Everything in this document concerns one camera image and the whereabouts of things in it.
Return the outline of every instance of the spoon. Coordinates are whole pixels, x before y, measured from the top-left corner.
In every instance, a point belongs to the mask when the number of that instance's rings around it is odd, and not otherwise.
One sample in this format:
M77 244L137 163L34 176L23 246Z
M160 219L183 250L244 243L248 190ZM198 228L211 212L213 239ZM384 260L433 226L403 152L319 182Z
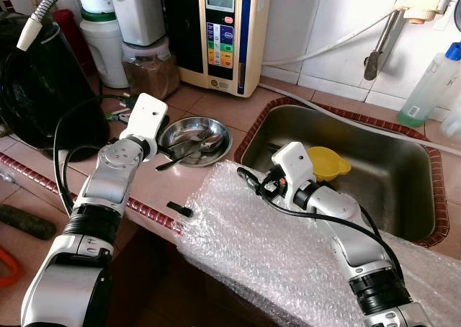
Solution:
M191 156L192 154L196 153L207 153L207 152L212 152L216 148L220 146L220 144L223 142L224 137L221 134L215 134L211 135L208 138L205 138L201 143L199 149L196 151L190 152L180 158L174 159L173 161L170 161L169 163L162 164L160 166L156 167L157 171L165 171L175 165L176 163L179 163L180 161L184 160L185 158Z

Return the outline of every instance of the stainless steel bowl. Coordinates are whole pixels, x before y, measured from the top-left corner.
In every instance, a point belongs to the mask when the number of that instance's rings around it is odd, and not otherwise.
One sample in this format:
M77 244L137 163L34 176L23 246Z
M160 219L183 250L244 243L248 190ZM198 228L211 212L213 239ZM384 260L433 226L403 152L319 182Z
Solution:
M180 163L185 166L199 167L206 166L219 161L224 157L232 146L232 136L227 127L217 120L208 117L188 117L170 124L161 134L159 143L163 147L169 147L175 143L191 138L204 129L212 130L213 135L221 134L224 139L220 147L209 153L196 153L185 158ZM196 151L200 142L187 141L171 148L173 158Z

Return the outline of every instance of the stainless steel sink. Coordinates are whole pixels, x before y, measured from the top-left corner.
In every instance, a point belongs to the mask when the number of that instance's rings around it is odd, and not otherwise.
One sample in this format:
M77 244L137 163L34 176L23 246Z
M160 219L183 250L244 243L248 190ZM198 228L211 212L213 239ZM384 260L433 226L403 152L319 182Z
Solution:
M336 151L352 165L330 183L350 194L379 229L419 241L434 229L431 161L414 143L378 135L295 105L275 107L243 153L241 163L261 172L271 166L272 144L300 141Z

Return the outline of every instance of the white hose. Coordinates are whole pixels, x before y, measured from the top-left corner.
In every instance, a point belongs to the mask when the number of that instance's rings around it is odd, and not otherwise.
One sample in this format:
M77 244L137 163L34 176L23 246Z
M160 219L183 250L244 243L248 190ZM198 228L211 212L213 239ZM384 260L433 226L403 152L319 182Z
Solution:
M296 62L300 62L300 61L304 61L306 59L312 58L312 57L314 57L316 55L320 55L321 53L324 53L324 52L326 52L328 50L336 48L337 46L340 46L340 44L342 44L342 43L344 43L344 42L346 42L348 40L351 40L353 37L356 37L357 35L363 33L365 30L368 30L369 28L373 27L375 24L380 22L382 19L388 17L390 14L392 14L395 11L398 11L398 9L395 8L395 7L387 9L385 12L380 14L376 19L374 19L369 24L363 26L362 28L359 28L358 30L355 30L355 31L349 33L348 35L343 36L341 39L338 39L337 41L333 42L332 44L327 45L327 46L323 46L322 48L319 48L318 50L315 50L315 51L313 51L311 53L306 53L305 55L301 55L301 56L294 57L294 58L284 59L282 61L262 62L262 65L263 66L281 66L282 64L296 63Z
M385 131L385 130L376 129L374 127L369 127L367 125L363 125L362 123L358 123L358 122L355 122L353 120L349 120L347 118L338 116L338 115L334 114L333 112L329 112L326 109L323 109L322 107L319 107L318 105L299 97L296 94L289 93L288 91L284 91L282 89L278 89L278 88L275 88L275 87L272 87L272 86L268 86L266 84L259 84L259 86L261 88L265 88L265 89L268 89L270 91L274 91L274 92L276 92L278 94L285 95L286 97L290 97L290 98L292 98L294 100L302 102L303 104L305 104L305 105L307 105L307 106L309 106L309 107L323 113L324 115L330 116L330 117L334 118L335 120L339 120L340 122L352 125L353 127L358 127L359 129L370 131L370 132L375 133L375 134L380 134L380 135L388 136L390 138L396 138L396 139L399 139L399 140L404 140L404 141L408 141L408 142L412 142L412 143L417 143L419 145L425 145L427 147L438 149L439 151L444 151L444 152L447 152L447 153L454 154L456 156L461 156L461 151L457 151L456 149L449 148L449 147L446 147L444 145L438 145L438 144L433 143L433 142L423 141L423 140L419 140L417 138L411 138L411 137L408 137L408 136L391 133L391 132L388 132L388 131Z

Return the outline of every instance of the kitchen counter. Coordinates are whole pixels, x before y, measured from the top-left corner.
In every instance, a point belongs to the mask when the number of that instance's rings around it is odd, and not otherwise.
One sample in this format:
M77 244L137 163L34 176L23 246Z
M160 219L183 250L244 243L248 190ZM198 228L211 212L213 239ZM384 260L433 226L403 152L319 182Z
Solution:
M97 80L92 78L90 82L96 89ZM396 122L397 112L390 109L286 84L274 79L261 78L261 82L290 91L304 99L320 104ZM122 92L124 90L104 89L106 94L121 94ZM228 126L233 136L233 145L225 158L233 160L237 147L263 108L268 102L280 97L282 96L262 88L258 88L250 98L242 99L216 91L182 85L165 102L169 105L168 115L171 122L183 117L200 115L215 118ZM110 100L104 101L103 108L105 112L112 112L122 107L117 102ZM120 122L111 123L113 136L117 136L124 128L125 126ZM438 122L429 120L424 126L416 130L436 143L461 149L460 144L453 143L440 133ZM18 141L14 136L0 138L0 152L33 170L37 177L31 179L30 173L24 173L24 169L20 172L17 168L13 168L13 165L4 162L0 162L0 171L6 171L14 177L19 185L62 210L58 195L51 191L53 188L50 181L54 180L54 174L52 162L49 159L39 154L34 148ZM78 194L85 178L93 172L95 160L94 156L85 161L70 164L68 180L72 192ZM130 196L135 200L131 206L134 210L127 208L125 216L134 223L174 243L175 236L179 232L175 228L174 220L178 220L179 215L167 208L166 204L173 201L183 205L187 197L201 186L211 168L191 168L176 165L163 172L155 170L159 164L167 161L168 159L160 153L150 162L144 163L142 168L138 170L130 193ZM441 243L431 247L431 249L461 259L461 196L459 194L461 192L461 158L442 153L441 165L444 173L450 231Z

